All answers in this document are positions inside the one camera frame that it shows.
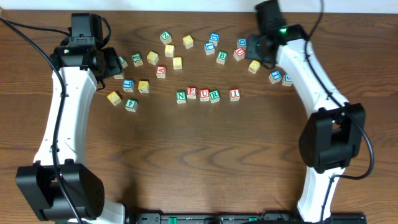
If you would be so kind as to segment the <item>red I block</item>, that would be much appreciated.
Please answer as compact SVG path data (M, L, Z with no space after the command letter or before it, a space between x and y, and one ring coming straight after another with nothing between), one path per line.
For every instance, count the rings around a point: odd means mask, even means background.
M230 101L239 101L241 97L240 90L238 88L230 89L229 98Z

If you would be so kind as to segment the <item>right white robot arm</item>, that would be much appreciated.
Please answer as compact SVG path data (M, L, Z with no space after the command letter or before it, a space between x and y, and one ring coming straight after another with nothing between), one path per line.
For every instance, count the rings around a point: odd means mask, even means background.
M351 104L328 78L313 51L312 34L299 24L288 25L277 1L255 5L259 34L248 40L247 59L268 69L276 66L290 76L308 121L298 140L307 166L298 219L304 223L331 220L336 185L359 154L365 111Z

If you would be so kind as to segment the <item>red E block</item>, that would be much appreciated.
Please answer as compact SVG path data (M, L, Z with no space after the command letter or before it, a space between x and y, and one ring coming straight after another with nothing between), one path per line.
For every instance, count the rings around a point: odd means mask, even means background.
M197 87L189 86L187 88L187 98L196 99L197 98Z

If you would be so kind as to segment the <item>green N block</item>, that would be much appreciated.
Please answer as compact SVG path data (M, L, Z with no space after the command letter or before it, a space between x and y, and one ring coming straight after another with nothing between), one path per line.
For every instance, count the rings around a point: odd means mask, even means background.
M178 104L184 104L187 102L187 95L185 91L176 92L176 100Z

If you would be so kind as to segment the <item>green R block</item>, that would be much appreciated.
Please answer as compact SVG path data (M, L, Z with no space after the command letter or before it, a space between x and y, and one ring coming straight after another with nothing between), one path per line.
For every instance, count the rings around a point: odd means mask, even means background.
M221 95L218 90L210 91L209 94L211 103L216 103L220 101Z

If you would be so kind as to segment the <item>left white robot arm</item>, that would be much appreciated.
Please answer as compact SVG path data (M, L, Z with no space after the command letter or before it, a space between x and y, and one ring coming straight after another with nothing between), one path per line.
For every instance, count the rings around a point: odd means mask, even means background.
M16 183L36 217L67 223L127 223L125 206L106 198L104 185L86 166L86 128L91 101L104 80L123 67L105 18L72 14L69 36L49 57L53 96L44 138Z

